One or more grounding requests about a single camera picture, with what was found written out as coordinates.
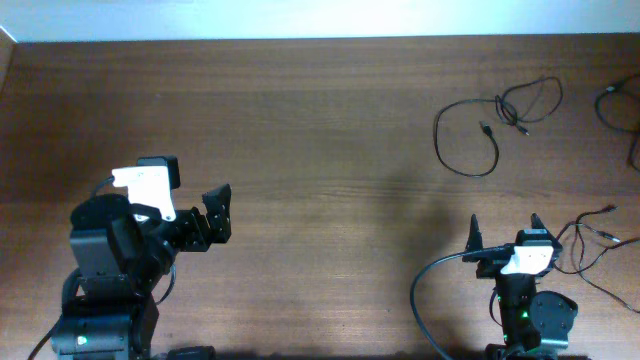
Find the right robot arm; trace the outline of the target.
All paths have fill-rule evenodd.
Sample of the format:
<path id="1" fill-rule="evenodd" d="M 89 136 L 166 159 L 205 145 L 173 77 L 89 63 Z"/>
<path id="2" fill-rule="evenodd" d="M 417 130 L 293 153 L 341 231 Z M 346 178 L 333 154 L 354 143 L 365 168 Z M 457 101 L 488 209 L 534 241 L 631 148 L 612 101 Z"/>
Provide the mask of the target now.
<path id="1" fill-rule="evenodd" d="M 503 333 L 502 344 L 486 346 L 486 359 L 556 359 L 568 347 L 577 303 L 537 289 L 537 281 L 552 270 L 562 250 L 536 214 L 514 242 L 492 249 L 483 246 L 477 217 L 471 217 L 463 260 L 477 265 L 478 279 L 495 281 L 491 299 L 498 302 Z"/>

